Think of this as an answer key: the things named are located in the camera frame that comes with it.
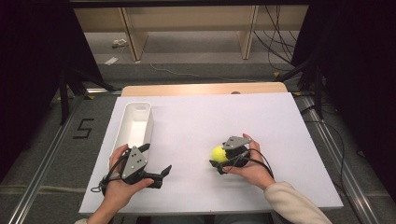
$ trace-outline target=gray carpet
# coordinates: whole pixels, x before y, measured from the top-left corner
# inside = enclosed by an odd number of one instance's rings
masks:
[[[274,79],[273,73],[277,71],[268,64],[262,63],[154,64],[154,66],[171,70],[174,73],[178,73],[178,75],[157,71],[147,63],[114,64],[111,66],[99,64],[105,82],[115,87],[177,83],[242,82],[250,80],[272,81]],[[275,66],[282,69],[290,68],[286,64],[275,64]],[[289,81],[286,84],[290,91],[296,90],[295,81]],[[89,82],[86,83],[86,86],[88,88],[97,88],[96,85]],[[78,214],[79,205],[84,195],[82,192],[90,179],[116,98],[117,95],[111,94],[96,95],[93,99],[87,99],[82,102],[50,167],[43,183],[43,189],[36,196],[25,223],[73,223],[83,217]],[[300,110],[305,108],[304,98],[305,96],[295,98]],[[330,129],[337,145],[341,145],[340,139],[342,138],[346,150],[346,162],[369,198],[375,213],[380,218],[380,223],[396,223],[394,201],[388,196],[366,159],[356,153],[358,148],[353,137],[342,119],[332,108],[331,99],[325,95],[323,101],[327,103],[323,106],[325,121],[339,133]],[[310,120],[309,113],[303,115],[305,120]],[[78,130],[81,121],[84,119],[86,121],[84,121],[82,127],[92,130],[87,138],[79,138],[87,134],[87,131]],[[30,142],[30,147],[22,152],[15,161],[11,171],[1,183],[0,223],[7,223],[12,210],[23,193],[24,187],[32,180],[41,159],[49,148],[52,138],[59,128],[60,120],[61,106],[57,96],[55,96],[46,118],[42,120],[42,125],[37,129],[35,137]],[[339,172],[328,149],[321,140],[315,124],[307,123],[306,126],[314,139],[319,155],[323,159],[330,177],[335,183],[339,184]],[[57,187],[58,191],[50,190],[46,187]],[[339,190],[339,194],[345,207],[326,211],[326,215],[333,223],[359,223],[347,201],[347,196],[341,190]],[[134,222],[132,217],[117,217],[115,220],[115,223],[130,222]]]

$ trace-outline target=floor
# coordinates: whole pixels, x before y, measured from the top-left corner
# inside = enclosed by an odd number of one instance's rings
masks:
[[[292,35],[289,32],[281,34],[288,44],[293,45],[298,32],[291,33]],[[237,73],[251,73],[248,75],[248,79],[251,80],[270,81],[275,74],[284,74],[284,70],[292,68],[274,54],[268,53],[256,36],[253,36],[249,59],[242,60],[234,32],[150,33],[145,52],[139,62],[132,60],[127,47],[111,48],[113,40],[125,38],[124,34],[86,34],[86,36],[105,81],[115,85],[125,86],[132,81],[134,84],[166,84],[178,82],[179,79],[185,83],[228,82],[240,80],[241,77]],[[271,44],[270,38],[263,32],[259,32],[258,36],[264,43]],[[272,48],[282,57],[288,57],[280,45],[273,42]],[[118,60],[112,65],[105,65],[105,62],[112,57]],[[158,76],[161,76],[163,81],[156,81],[159,79]],[[296,81],[298,77],[285,82],[289,91],[297,90]],[[91,83],[87,83],[87,87],[97,88]],[[57,95],[54,96],[45,122],[38,128],[30,142],[30,147],[22,152],[0,185],[0,201],[4,202],[0,203],[0,223],[7,223],[10,216],[15,214],[13,211],[22,205],[21,196],[27,189],[31,189],[29,184],[33,183],[32,180],[40,177],[36,175],[37,170],[42,167],[40,164],[43,158],[49,156],[48,151],[51,148],[56,149],[50,160],[51,166],[41,172],[42,182],[39,183],[37,195],[24,209],[27,213],[21,216],[21,221],[73,223],[84,217],[78,214],[79,205],[117,96],[117,94],[97,94],[94,95],[94,100],[80,99],[80,103],[77,104],[79,99],[73,99],[71,93],[70,103],[76,105],[76,108],[73,110],[72,106],[72,110],[75,111],[73,120],[65,130],[59,125],[60,102]],[[301,111],[313,103],[309,96],[296,96],[295,101]],[[318,120],[313,110],[308,110],[302,116],[308,121],[306,123],[308,131],[336,186],[341,185],[340,164],[344,164],[343,181],[347,189],[344,191],[337,187],[345,207],[326,211],[326,215],[333,223],[359,223],[360,220],[361,223],[396,223],[395,202],[384,190],[370,165],[359,154],[359,148],[351,133],[337,115],[336,108],[332,107],[331,98],[325,93],[322,108],[326,125],[309,122]],[[86,134],[81,132],[83,120],[85,120],[84,125],[87,123],[91,125],[92,132],[89,134],[90,137],[78,138]],[[64,136],[56,138],[58,132],[64,132]],[[340,152],[343,151],[345,155],[341,162]],[[350,199],[357,199],[363,205]],[[135,217],[115,219],[115,223],[134,223],[134,221]]]

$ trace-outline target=person's right hand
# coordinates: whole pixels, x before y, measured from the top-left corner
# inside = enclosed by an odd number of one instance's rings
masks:
[[[243,134],[243,137],[252,139],[245,133]],[[260,144],[252,140],[249,143],[249,148],[260,151]],[[263,162],[262,155],[255,150],[250,150],[250,158]],[[249,161],[244,167],[226,166],[223,168],[223,171],[229,174],[241,175],[247,180],[247,182],[261,189],[266,189],[275,183],[275,180],[270,176],[268,171],[254,161]]]

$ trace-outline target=person's left hand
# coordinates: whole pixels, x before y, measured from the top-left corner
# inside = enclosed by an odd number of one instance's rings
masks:
[[[109,161],[110,168],[113,167],[127,149],[128,145],[125,144],[122,147],[118,147],[113,152]],[[121,164],[114,169],[113,173],[119,172],[120,167]],[[154,180],[149,178],[142,179],[133,185],[128,185],[121,179],[108,182],[105,198],[98,210],[88,218],[87,223],[108,223],[108,221],[131,200],[135,193],[150,186],[152,183],[154,183]]]

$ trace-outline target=human hand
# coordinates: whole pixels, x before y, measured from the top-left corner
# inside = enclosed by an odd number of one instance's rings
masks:
[[[118,147],[113,154],[110,156],[109,167],[117,162],[117,160],[122,156],[122,154],[128,149],[128,145],[125,144]],[[121,164],[119,164],[113,171],[117,173],[120,171]],[[98,210],[87,220],[87,223],[108,223],[117,212],[123,208],[137,193],[139,190],[144,189],[154,183],[153,179],[142,179],[139,182],[128,185],[122,180],[112,180],[108,182],[106,188],[105,198],[103,199]]]
[[[252,139],[246,133],[243,134],[243,137]],[[260,151],[260,144],[252,140],[249,143],[249,148]],[[250,158],[263,162],[262,155],[258,151],[250,150]],[[247,182],[261,189],[266,189],[275,183],[275,180],[270,176],[268,171],[254,161],[249,161],[244,167],[226,166],[223,168],[223,171],[229,174],[241,175]]]

